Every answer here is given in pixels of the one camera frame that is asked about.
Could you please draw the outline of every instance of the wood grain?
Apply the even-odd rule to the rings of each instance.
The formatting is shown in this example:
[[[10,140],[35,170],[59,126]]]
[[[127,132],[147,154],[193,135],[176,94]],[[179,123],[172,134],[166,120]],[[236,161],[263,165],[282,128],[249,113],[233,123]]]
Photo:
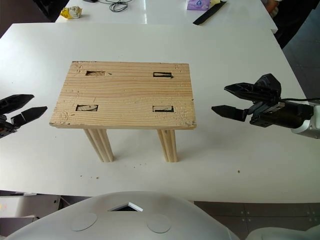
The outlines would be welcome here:
[[[88,107],[76,111],[78,105]],[[86,110],[93,105],[98,105],[97,111]],[[154,112],[154,106],[173,106],[173,112]],[[78,129],[193,129],[196,117],[189,65],[74,61],[50,125]]]
[[[112,162],[114,156],[105,129],[84,129],[91,145],[102,162]]]
[[[169,163],[178,162],[175,130],[157,130],[165,160]]]

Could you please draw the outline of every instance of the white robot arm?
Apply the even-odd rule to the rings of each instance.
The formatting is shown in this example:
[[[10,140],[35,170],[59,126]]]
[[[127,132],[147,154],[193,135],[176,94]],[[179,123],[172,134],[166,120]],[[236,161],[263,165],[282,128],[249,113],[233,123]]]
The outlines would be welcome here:
[[[43,217],[6,240],[240,240],[227,227],[184,199],[131,191],[95,196]],[[267,227],[246,240],[319,240],[308,231]]]

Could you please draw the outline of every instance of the tissue box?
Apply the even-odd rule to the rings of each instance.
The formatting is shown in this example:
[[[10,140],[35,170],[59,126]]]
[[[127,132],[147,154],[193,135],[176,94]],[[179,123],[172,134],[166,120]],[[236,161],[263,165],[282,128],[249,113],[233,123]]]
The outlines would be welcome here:
[[[210,0],[188,0],[187,10],[207,11],[210,6]]]

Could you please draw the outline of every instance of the white table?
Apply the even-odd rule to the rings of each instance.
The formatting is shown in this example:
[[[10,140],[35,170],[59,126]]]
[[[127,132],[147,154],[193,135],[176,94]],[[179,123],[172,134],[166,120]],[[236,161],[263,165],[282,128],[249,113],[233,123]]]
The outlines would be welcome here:
[[[133,0],[128,3],[128,10],[111,12],[109,5],[101,2],[70,0],[66,7],[79,6],[82,17],[66,19],[59,16],[57,23],[93,22],[122,24],[164,24],[191,25],[204,11],[187,10],[186,0]],[[214,16],[202,26],[222,24],[255,26],[275,33],[278,28],[266,11],[261,0],[228,0]]]
[[[224,86],[273,73],[283,97],[304,97],[276,40],[258,28],[146,24],[13,24],[0,39],[0,96],[34,94],[41,118],[0,139],[0,189],[96,196],[159,191],[189,200],[319,202],[319,141],[278,126],[225,119],[215,105],[249,107]],[[197,128],[177,130],[180,162],[157,133],[110,129],[116,160],[101,163],[79,129],[49,120],[71,61],[188,63]]]

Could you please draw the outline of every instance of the stool tabletop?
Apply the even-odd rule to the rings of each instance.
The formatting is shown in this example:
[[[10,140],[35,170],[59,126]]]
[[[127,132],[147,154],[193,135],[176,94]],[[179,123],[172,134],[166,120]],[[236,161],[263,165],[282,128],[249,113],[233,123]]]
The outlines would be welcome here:
[[[193,129],[186,63],[73,61],[50,125],[74,129]]]

